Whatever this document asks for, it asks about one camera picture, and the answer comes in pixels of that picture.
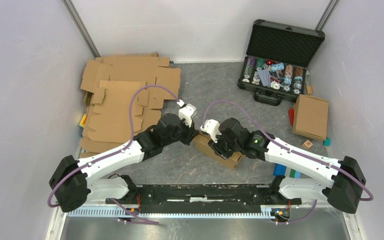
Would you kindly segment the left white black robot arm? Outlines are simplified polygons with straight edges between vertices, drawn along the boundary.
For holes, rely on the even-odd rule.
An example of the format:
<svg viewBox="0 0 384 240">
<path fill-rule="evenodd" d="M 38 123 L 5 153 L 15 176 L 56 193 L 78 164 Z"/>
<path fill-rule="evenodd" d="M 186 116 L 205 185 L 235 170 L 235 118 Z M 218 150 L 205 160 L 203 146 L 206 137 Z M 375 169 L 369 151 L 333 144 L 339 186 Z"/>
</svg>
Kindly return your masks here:
<svg viewBox="0 0 384 240">
<path fill-rule="evenodd" d="M 198 134 L 191 115 L 167 113 L 155 125 L 126 142 L 100 154 L 75 159 L 65 156 L 49 180 L 47 204 L 71 212 L 85 203 L 120 199 L 133 203 L 137 190 L 126 177 L 104 178 L 123 167 L 151 159 L 173 143 L 189 145 Z"/>
</svg>

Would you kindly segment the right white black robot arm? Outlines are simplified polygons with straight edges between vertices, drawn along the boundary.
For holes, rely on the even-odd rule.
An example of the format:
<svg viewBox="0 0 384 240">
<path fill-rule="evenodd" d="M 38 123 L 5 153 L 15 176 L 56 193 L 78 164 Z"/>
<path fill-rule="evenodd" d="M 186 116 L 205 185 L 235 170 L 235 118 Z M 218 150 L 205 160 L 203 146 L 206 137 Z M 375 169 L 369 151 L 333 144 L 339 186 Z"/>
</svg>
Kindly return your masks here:
<svg viewBox="0 0 384 240">
<path fill-rule="evenodd" d="M 200 129 L 210 136 L 209 146 L 214 153 L 224 159 L 241 153 L 249 159 L 289 167 L 307 176 L 275 177 L 268 191 L 269 199 L 275 204 L 293 199 L 320 200 L 337 210 L 355 214 L 363 200 L 366 179 L 352 157 L 340 160 L 317 155 L 264 131 L 250 132 L 232 117 L 222 123 L 206 120 Z"/>
</svg>

